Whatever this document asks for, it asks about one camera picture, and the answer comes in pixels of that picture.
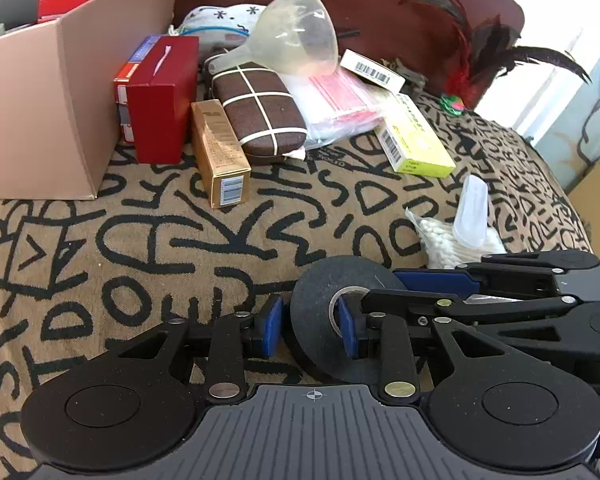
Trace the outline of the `black tape roll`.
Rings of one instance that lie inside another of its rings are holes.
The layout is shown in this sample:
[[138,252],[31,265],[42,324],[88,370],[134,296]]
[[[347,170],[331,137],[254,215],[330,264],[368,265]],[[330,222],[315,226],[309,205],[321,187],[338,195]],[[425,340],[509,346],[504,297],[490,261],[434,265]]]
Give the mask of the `black tape roll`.
[[333,384],[375,385],[378,359],[351,359],[336,323],[337,300],[347,292],[404,289],[381,264],[355,256],[314,262],[294,285],[286,314],[285,337],[297,363],[313,378]]

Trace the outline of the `cotton swab bag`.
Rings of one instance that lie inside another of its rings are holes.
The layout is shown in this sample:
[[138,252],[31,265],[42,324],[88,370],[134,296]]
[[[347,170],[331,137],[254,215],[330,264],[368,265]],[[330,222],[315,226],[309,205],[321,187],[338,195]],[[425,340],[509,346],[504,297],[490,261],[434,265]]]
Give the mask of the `cotton swab bag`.
[[501,255],[506,249],[494,228],[486,230],[486,239],[479,248],[469,248],[459,242],[451,223],[435,218],[419,217],[405,209],[408,221],[413,223],[420,239],[420,246],[426,252],[428,269],[455,269],[463,263],[479,262],[486,255]]

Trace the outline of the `gold slim box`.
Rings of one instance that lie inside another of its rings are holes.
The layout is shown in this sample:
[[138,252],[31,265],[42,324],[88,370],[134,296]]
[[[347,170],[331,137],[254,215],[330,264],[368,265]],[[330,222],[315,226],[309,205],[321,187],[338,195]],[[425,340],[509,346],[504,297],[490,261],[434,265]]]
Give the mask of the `gold slim box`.
[[193,148],[210,206],[220,209],[243,203],[248,196],[251,166],[218,100],[192,104]]

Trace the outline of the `yellow green medicine box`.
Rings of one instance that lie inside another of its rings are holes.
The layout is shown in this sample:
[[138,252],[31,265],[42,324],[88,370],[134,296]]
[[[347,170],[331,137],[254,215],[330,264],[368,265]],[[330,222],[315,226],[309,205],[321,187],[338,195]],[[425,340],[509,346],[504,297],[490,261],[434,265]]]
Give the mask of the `yellow green medicine box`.
[[370,92],[381,116],[374,133],[393,171],[421,177],[449,177],[455,162],[414,101],[405,94],[381,88],[371,88]]

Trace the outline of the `brown checked glasses case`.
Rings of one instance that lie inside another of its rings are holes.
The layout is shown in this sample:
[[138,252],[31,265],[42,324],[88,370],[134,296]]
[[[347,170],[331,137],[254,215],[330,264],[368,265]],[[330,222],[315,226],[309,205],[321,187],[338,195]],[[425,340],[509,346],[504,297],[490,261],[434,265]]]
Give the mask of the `brown checked glasses case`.
[[214,50],[204,61],[202,74],[208,95],[222,105],[249,161],[267,165],[302,159],[308,128],[282,78],[256,63],[210,73],[210,64],[226,52]]

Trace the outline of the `pink packet plastic bag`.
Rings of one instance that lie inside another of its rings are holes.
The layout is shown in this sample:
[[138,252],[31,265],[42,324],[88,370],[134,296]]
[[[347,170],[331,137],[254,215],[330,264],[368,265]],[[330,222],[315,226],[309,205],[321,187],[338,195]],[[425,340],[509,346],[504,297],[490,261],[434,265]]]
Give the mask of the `pink packet plastic bag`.
[[328,76],[279,78],[306,123],[308,151],[373,131],[384,123],[386,107],[396,97],[342,68]]

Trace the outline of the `grey hair claw clip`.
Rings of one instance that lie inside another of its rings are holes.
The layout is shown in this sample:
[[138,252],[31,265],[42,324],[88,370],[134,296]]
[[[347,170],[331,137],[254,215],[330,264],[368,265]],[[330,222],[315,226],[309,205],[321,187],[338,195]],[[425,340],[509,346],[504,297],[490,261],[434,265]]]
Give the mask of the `grey hair claw clip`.
[[400,58],[395,58],[392,61],[383,58],[381,64],[385,66],[385,68],[388,68],[388,70],[392,70],[393,73],[396,73],[405,79],[400,90],[401,93],[407,94],[415,99],[416,96],[422,94],[426,89],[428,78],[419,72],[414,72],[414,70],[407,68]]

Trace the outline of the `white orange medicine box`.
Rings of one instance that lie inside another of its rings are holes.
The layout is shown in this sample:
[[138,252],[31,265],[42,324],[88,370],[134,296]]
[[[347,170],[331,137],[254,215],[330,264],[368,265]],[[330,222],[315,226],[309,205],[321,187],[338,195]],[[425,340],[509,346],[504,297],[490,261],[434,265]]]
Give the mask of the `white orange medicine box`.
[[350,49],[343,52],[343,56],[340,58],[340,66],[394,94],[400,93],[406,83],[403,76]]

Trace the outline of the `small red box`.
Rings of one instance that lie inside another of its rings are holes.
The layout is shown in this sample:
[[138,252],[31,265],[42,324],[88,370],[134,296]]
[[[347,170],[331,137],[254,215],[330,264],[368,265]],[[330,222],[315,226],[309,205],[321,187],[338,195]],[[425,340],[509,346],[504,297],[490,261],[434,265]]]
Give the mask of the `small red box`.
[[196,100],[199,41],[160,36],[126,84],[126,106],[137,161],[172,165],[181,160]]

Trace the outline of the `black red feather toy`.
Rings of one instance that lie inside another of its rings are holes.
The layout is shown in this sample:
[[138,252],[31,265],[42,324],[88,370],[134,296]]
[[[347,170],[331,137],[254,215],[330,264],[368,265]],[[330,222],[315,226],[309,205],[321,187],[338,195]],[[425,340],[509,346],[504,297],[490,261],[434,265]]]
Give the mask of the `black red feather toy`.
[[472,110],[495,78],[506,76],[516,67],[547,64],[568,70],[589,84],[588,72],[568,52],[546,47],[518,46],[518,32],[495,15],[471,26],[460,0],[400,0],[402,6],[426,6],[446,14],[453,25],[457,44],[457,66],[443,87],[446,96],[462,101]]

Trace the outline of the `clear plastic funnel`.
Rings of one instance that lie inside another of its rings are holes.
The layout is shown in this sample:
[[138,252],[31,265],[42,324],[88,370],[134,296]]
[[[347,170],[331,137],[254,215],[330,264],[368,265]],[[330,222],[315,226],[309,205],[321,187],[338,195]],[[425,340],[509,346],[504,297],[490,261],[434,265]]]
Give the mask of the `clear plastic funnel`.
[[315,77],[338,66],[335,27],[321,0],[274,0],[249,38],[209,63],[212,75],[256,63],[279,74]]

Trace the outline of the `cardboard storage box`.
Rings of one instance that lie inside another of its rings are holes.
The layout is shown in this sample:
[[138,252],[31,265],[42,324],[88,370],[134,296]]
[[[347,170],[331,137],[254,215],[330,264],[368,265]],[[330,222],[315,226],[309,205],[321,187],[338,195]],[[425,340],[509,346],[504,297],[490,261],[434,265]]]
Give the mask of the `cardboard storage box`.
[[114,76],[174,0],[91,0],[0,37],[0,199],[94,200],[117,145]]

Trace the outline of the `white patterned pouch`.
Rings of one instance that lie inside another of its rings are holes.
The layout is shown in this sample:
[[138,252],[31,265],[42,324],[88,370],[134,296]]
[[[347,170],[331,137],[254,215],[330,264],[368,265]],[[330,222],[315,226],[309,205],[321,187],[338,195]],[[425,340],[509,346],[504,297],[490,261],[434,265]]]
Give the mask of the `white patterned pouch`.
[[217,50],[232,50],[243,44],[264,10],[265,6],[254,3],[198,6],[187,13],[180,26],[171,25],[168,34],[197,37],[199,57],[204,60]]

